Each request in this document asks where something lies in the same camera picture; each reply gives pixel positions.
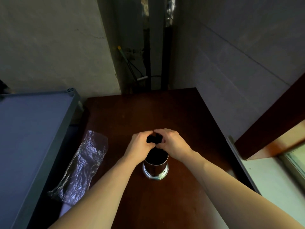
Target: crumpled plastic wrap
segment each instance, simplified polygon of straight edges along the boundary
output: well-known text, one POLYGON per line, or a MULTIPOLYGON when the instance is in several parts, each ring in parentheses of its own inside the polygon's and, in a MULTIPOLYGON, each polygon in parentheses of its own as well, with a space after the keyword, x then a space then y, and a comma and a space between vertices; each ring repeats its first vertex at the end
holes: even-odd
POLYGON ((89 130, 70 162, 63 179, 48 195, 67 205, 76 204, 89 189, 108 150, 108 138, 89 130))

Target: wooden door frame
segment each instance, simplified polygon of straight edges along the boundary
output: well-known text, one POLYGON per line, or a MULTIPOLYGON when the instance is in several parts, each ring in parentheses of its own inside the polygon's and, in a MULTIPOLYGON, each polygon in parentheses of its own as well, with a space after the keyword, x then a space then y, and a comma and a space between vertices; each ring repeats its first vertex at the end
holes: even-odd
POLYGON ((235 142, 243 159, 305 119, 305 73, 235 142))

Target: hand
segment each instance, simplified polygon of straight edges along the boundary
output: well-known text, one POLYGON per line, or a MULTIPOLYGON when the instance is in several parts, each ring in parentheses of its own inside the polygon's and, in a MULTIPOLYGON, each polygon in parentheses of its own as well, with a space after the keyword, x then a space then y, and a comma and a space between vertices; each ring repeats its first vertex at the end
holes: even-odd
POLYGON ((153 131, 145 131, 132 135, 124 157, 133 162, 134 165, 143 162, 149 151, 155 147, 155 143, 147 143, 146 139, 153 131))
POLYGON ((183 157, 193 151, 177 131, 168 128, 154 131, 163 136, 162 143, 157 144, 156 147, 165 150, 178 161, 182 162, 183 157))

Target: brown wooden table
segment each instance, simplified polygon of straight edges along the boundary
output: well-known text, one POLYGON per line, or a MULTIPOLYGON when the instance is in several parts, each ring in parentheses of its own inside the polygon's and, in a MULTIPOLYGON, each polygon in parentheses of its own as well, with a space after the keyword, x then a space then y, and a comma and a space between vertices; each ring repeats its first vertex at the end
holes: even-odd
MULTIPOLYGON (((157 128, 176 130, 206 159, 246 182, 232 151, 196 88, 136 95, 89 98, 84 133, 93 130, 109 138, 109 150, 91 184, 124 154, 132 134, 157 128)), ((203 188, 179 161, 169 158, 161 181, 133 171, 112 228, 214 228, 203 188)))

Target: right hand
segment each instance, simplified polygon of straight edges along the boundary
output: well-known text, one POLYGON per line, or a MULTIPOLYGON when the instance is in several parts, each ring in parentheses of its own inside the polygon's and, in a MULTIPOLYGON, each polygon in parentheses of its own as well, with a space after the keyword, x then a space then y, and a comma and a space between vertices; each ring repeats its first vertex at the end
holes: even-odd
POLYGON ((171 157, 182 162, 185 155, 192 152, 191 147, 179 135, 177 131, 171 129, 155 129, 156 133, 163 136, 162 143, 156 145, 158 149, 165 150, 171 157))

